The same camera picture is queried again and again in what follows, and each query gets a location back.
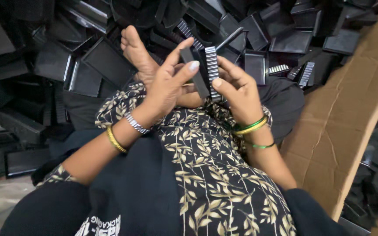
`black cloth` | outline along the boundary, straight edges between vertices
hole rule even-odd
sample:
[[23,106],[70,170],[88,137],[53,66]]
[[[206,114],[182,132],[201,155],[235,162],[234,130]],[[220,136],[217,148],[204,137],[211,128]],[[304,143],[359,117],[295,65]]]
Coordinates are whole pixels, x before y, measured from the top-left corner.
[[[104,99],[115,91],[103,84],[105,92],[100,98],[64,91],[63,98],[74,128],[79,131],[95,128],[95,113]],[[297,83],[286,78],[270,77],[267,86],[258,87],[262,105],[272,114],[272,135],[280,143],[291,132],[304,107],[304,95]]]
[[[90,187],[75,182],[44,184],[18,203],[0,235],[71,236],[81,231],[81,236],[99,230],[101,235],[180,235],[173,157],[163,152],[157,136],[140,138],[126,157],[121,154],[112,160]],[[298,235],[346,235],[305,191],[282,193]]]

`brown cardboard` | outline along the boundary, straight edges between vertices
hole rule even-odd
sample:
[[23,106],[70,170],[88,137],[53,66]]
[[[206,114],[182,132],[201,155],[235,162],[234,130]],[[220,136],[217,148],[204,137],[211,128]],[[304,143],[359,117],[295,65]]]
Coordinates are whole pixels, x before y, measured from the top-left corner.
[[306,96],[281,154],[300,188],[338,220],[378,120],[378,23],[363,29],[349,62]]

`white nail polish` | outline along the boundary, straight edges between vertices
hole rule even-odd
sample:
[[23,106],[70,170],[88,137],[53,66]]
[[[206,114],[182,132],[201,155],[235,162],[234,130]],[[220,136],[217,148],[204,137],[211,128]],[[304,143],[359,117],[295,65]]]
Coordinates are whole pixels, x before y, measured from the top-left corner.
[[198,67],[199,67],[199,61],[192,61],[191,64],[190,64],[190,66],[189,66],[189,70],[190,71],[194,71]]

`foot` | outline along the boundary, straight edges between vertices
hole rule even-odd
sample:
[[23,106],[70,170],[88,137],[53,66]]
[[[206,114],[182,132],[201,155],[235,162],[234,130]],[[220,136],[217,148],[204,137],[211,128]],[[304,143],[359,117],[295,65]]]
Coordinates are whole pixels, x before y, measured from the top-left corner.
[[142,81],[149,88],[160,66],[148,54],[134,26],[122,30],[121,49],[123,55],[138,69],[135,80]]

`bangle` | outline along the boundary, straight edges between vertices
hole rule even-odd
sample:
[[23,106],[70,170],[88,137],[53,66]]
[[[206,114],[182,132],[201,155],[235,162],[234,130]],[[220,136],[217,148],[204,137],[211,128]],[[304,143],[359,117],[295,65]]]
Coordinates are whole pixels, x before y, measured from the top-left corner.
[[243,134],[248,134],[248,133],[251,133],[255,130],[258,130],[260,129],[262,126],[264,126],[266,123],[268,122],[268,117],[265,116],[265,119],[263,119],[262,121],[260,121],[258,124],[256,124],[255,126],[252,126],[250,128],[246,128],[246,129],[243,129],[243,130],[240,130],[240,131],[234,131],[234,134],[235,135],[243,135]]
[[273,142],[271,145],[268,145],[268,146],[263,146],[263,145],[256,145],[256,144],[253,144],[253,143],[251,143],[251,142],[248,142],[248,141],[244,141],[245,143],[247,143],[247,144],[250,144],[252,147],[254,147],[254,148],[262,148],[262,149],[264,149],[264,148],[270,148],[270,147],[272,147],[272,146],[274,146],[275,145],[275,142]]
[[107,133],[108,133],[108,137],[109,137],[109,140],[110,142],[112,143],[112,145],[118,149],[120,152],[123,152],[123,153],[128,153],[128,151],[126,149],[124,149],[120,144],[119,142],[115,139],[115,136],[113,136],[113,132],[112,132],[112,125],[108,125],[108,128],[107,128]]
[[132,127],[134,127],[134,129],[136,129],[138,132],[140,132],[142,134],[146,134],[150,131],[149,129],[143,128],[137,121],[135,121],[134,117],[131,115],[130,112],[126,113],[125,117],[126,117],[127,121],[129,122],[129,124]]

